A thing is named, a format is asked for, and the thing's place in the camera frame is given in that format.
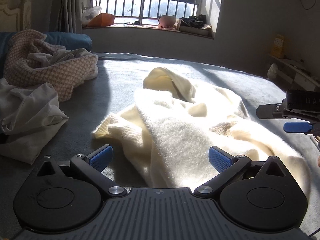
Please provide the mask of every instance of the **white plastic bag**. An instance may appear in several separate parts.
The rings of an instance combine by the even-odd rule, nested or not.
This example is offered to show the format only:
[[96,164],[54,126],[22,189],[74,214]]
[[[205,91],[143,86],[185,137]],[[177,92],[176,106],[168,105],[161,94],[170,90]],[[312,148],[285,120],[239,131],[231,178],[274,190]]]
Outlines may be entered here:
[[86,26],[93,18],[95,18],[97,15],[101,14],[102,7],[96,6],[92,7],[86,12],[84,12],[82,16],[82,26]]

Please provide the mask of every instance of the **ribbed gray surface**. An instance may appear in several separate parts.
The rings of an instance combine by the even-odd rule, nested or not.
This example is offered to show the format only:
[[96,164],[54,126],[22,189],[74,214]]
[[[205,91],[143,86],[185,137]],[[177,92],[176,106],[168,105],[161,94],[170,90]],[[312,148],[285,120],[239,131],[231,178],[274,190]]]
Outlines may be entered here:
[[279,234],[246,231],[220,214],[210,199],[191,195],[188,188],[133,188],[110,199],[89,224],[73,232],[39,235],[23,231],[15,240],[267,240],[309,239],[300,230]]

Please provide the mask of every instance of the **yellow calendar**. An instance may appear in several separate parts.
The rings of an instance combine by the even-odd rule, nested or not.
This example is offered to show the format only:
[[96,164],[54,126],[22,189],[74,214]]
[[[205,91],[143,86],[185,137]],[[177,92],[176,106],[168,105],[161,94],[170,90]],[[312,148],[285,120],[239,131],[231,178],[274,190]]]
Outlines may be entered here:
[[277,34],[273,42],[273,46],[270,54],[277,58],[283,58],[284,57],[283,46],[284,46],[284,36]]

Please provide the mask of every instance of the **orange bag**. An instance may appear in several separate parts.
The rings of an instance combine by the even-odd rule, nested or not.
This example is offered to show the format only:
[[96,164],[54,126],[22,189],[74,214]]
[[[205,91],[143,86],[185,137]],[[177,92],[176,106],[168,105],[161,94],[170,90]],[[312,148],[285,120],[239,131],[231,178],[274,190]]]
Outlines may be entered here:
[[93,18],[87,25],[87,27],[105,27],[113,25],[115,22],[115,16],[110,13],[101,13]]

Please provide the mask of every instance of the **black clothing pile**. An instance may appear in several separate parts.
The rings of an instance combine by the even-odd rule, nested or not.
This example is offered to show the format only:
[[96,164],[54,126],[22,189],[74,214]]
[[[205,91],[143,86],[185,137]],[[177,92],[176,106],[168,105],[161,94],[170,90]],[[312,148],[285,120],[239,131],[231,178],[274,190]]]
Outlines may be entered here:
[[206,24],[207,24],[207,18],[203,14],[200,14],[199,16],[189,16],[188,18],[185,18],[185,17],[181,18],[182,26],[189,26],[189,27],[201,29]]

